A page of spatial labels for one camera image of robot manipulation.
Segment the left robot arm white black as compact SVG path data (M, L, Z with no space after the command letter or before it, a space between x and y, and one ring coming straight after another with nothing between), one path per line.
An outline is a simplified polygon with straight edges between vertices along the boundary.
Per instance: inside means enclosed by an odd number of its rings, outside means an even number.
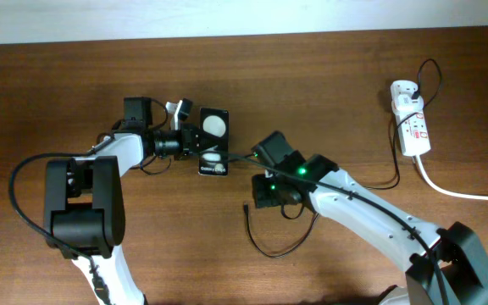
M186 123L192 102L181 99L162 106L162 125L153 123L150 97L127 97L125 116L101 136L85 157L54 159L47 163L44 229L77 249L63 249L86 277L101 304L145 304L146 296L132 279L125 261L125 205L121 176L145 169L147 158L175 160L198 156L202 175L228 173L229 113L202 108L200 125Z

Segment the black Galaxy flip phone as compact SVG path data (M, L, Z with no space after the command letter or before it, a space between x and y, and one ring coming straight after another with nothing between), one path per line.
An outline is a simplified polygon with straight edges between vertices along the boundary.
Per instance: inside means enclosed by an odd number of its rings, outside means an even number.
M227 176L228 158L219 154L229 148L229 112L217 108L200 110L200 175Z

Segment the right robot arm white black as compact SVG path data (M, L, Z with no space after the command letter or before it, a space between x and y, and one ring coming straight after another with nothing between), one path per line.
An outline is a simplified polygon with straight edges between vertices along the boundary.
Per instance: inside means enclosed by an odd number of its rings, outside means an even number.
M265 169L252 178L257 208L300 204L345 226L405 274L406 285L382 303L488 305L488 254L467 225L445 229L406 213L326 157L303 157L279 131L252 153Z

